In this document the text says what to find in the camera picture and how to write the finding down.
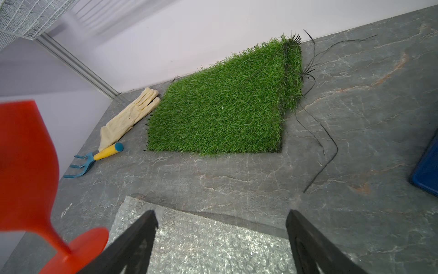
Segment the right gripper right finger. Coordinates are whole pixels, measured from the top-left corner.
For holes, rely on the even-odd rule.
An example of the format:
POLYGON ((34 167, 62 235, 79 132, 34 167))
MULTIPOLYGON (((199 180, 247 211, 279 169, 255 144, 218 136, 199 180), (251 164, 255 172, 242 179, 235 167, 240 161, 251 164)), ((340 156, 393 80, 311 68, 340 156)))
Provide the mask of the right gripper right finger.
POLYGON ((286 228, 298 274, 364 274, 299 211, 290 210, 286 228))

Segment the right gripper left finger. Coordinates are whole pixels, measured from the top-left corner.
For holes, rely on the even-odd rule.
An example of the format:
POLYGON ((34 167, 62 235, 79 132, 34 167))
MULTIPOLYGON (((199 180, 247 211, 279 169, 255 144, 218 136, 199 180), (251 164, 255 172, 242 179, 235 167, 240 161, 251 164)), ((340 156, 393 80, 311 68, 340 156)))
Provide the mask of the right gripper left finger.
POLYGON ((155 211, 146 211, 80 274, 145 274, 148 271, 156 230, 155 211))

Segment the clear bubble wrap sheet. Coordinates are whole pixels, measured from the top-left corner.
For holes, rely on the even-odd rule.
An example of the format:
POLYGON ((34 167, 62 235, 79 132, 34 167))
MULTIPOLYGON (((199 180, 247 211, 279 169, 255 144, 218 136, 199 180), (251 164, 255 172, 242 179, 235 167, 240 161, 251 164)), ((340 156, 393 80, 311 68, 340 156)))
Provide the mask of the clear bubble wrap sheet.
POLYGON ((112 244, 146 211, 156 232, 150 274, 294 274, 288 239, 126 196, 109 232, 112 244))

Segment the red plastic wine glass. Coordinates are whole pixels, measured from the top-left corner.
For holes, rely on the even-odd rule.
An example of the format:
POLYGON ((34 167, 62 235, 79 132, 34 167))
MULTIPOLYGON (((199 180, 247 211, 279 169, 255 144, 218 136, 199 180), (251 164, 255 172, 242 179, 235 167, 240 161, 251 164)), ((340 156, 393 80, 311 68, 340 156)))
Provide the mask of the red plastic wine glass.
POLYGON ((51 224, 59 184, 58 157, 33 100, 1 104, 1 231, 26 231, 58 252, 43 274, 76 274, 104 250, 98 227, 66 243, 51 224))

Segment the blue tape dispenser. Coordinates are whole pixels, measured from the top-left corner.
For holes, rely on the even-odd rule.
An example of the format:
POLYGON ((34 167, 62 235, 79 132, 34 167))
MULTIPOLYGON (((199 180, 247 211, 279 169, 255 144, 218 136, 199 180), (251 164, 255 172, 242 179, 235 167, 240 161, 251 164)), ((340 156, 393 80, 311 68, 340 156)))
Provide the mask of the blue tape dispenser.
POLYGON ((409 182, 426 193, 438 196, 438 131, 410 174, 409 182))

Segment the teal yellow garden rake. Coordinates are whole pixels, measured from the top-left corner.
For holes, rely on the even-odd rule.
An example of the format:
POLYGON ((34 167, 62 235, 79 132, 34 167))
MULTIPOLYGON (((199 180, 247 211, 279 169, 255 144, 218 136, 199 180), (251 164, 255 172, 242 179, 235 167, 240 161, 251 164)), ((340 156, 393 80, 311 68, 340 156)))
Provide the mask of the teal yellow garden rake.
POLYGON ((122 152, 123 150, 124 150, 124 145, 120 142, 117 142, 117 143, 105 148, 104 150, 102 150, 101 152, 99 152, 97 154, 94 154, 93 152, 91 152, 91 153, 88 153, 86 155, 75 155, 74 158, 85 159, 86 162, 84 164, 80 164, 80 165, 71 164, 70 168, 79 169, 79 170, 82 170, 82 172, 79 174, 75 174, 75 175, 67 175, 66 174, 63 176, 63 178, 74 179, 74 178, 82 177, 90 170, 90 168, 94 165, 94 163, 96 161, 99 161, 99 160, 102 160, 104 158, 108 158, 110 156, 118 154, 118 153, 122 152))

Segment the beige work glove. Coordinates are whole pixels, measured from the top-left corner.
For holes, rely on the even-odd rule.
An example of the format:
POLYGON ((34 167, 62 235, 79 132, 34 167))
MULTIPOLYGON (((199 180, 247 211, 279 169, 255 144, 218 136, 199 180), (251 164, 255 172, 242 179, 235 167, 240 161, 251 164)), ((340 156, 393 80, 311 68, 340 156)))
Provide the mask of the beige work glove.
POLYGON ((98 151, 101 152, 116 143, 135 124, 154 111, 160 101, 159 92, 147 87, 133 102, 100 129, 98 151))

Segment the green artificial grass mat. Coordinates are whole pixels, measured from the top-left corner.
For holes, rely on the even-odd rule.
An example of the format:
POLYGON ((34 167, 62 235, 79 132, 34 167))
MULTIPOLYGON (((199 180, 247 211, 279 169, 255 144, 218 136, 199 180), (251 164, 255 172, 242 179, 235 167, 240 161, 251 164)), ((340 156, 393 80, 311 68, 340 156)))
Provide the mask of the green artificial grass mat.
POLYGON ((302 98, 301 37, 276 38, 173 81, 148 121, 147 148, 276 153, 302 98))

